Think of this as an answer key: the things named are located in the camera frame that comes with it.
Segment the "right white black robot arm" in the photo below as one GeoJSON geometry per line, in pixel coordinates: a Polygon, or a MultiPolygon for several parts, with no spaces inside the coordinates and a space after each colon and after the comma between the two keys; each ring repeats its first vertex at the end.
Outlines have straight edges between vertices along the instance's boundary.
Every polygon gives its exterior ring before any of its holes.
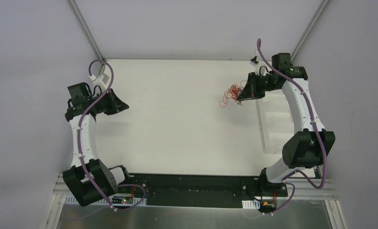
{"type": "Polygon", "coordinates": [[[294,135],[282,147],[282,157],[264,168],[256,189],[261,196],[287,196],[284,180],[300,173],[317,189],[327,179],[327,156],[335,142],[335,134],[328,131],[318,118],[309,98],[308,76],[304,67],[294,66],[289,53],[278,53],[266,63],[269,73],[249,73],[237,101],[262,99],[266,92],[281,90],[287,99],[294,124],[294,135]]]}

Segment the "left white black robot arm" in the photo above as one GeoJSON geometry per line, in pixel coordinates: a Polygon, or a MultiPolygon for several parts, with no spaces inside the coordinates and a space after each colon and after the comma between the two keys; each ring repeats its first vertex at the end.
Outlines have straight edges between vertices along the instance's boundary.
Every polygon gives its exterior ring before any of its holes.
{"type": "Polygon", "coordinates": [[[123,165],[108,168],[98,157],[95,129],[96,116],[115,115],[129,109],[113,90],[100,89],[93,94],[87,83],[68,87],[71,95],[65,119],[70,124],[73,153],[70,168],[63,172],[63,180],[80,206],[85,207],[117,193],[128,192],[132,180],[123,165]]]}

